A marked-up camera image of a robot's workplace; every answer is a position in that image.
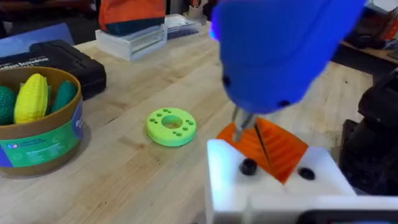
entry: black screw head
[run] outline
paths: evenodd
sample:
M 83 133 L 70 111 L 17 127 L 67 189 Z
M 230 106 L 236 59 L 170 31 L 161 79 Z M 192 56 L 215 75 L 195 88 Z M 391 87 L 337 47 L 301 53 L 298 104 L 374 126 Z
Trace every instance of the black screw head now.
M 246 158 L 239 166 L 239 170 L 244 175 L 254 175 L 257 170 L 257 162 L 255 162 L 253 159 Z
M 315 173 L 310 168 L 299 168 L 298 174 L 306 180 L 315 180 Z
M 225 87 L 229 87 L 231 85 L 231 79 L 227 75 L 223 75 L 223 84 Z
M 285 106 L 288 106 L 288 105 L 290 105 L 290 102 L 288 100 L 281 100 L 278 103 L 279 107 L 285 107 Z

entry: yellow corn toy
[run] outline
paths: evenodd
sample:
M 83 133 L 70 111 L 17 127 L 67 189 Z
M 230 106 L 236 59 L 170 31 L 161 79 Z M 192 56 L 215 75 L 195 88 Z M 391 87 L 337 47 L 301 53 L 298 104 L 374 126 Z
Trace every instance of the yellow corn toy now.
M 47 80 L 41 74 L 33 74 L 19 90 L 14 119 L 16 124 L 38 120 L 45 116 L 48 97 Z

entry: hole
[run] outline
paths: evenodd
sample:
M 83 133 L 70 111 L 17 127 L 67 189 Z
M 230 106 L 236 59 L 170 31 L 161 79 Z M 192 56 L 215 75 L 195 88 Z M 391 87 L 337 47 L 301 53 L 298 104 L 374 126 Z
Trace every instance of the hole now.
M 308 167 L 299 168 L 298 174 L 306 180 L 315 180 L 315 173 Z
M 239 170 L 244 175 L 254 175 L 257 170 L 257 163 L 253 159 L 246 158 L 239 166 Z
M 182 125 L 182 120 L 178 116 L 167 115 L 162 119 L 162 124 L 166 128 L 174 129 Z
M 278 103 L 278 106 L 280 106 L 280 107 L 285 107 L 285 106 L 288 106 L 288 105 L 290 105 L 290 102 L 287 101 L 287 100 L 281 100 Z

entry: green 3d printed ring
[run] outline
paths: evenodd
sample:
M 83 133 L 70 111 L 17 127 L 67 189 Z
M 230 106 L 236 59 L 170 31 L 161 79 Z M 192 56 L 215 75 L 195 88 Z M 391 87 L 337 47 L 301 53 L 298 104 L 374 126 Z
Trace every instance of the green 3d printed ring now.
M 186 111 L 161 108 L 147 118 L 147 134 L 163 146 L 182 146 L 193 139 L 197 124 Z

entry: orange 3d printed part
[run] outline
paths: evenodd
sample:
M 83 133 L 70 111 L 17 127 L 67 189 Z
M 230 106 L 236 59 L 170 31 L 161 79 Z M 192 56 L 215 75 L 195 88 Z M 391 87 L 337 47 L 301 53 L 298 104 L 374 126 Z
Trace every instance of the orange 3d printed part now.
M 258 118 L 256 123 L 268 159 L 254 128 L 244 130 L 240 141 L 234 142 L 232 135 L 235 125 L 231 123 L 217 135 L 217 139 L 225 140 L 247 158 L 254 159 L 258 166 L 284 184 L 300 162 L 308 145 L 283 128 L 262 118 Z

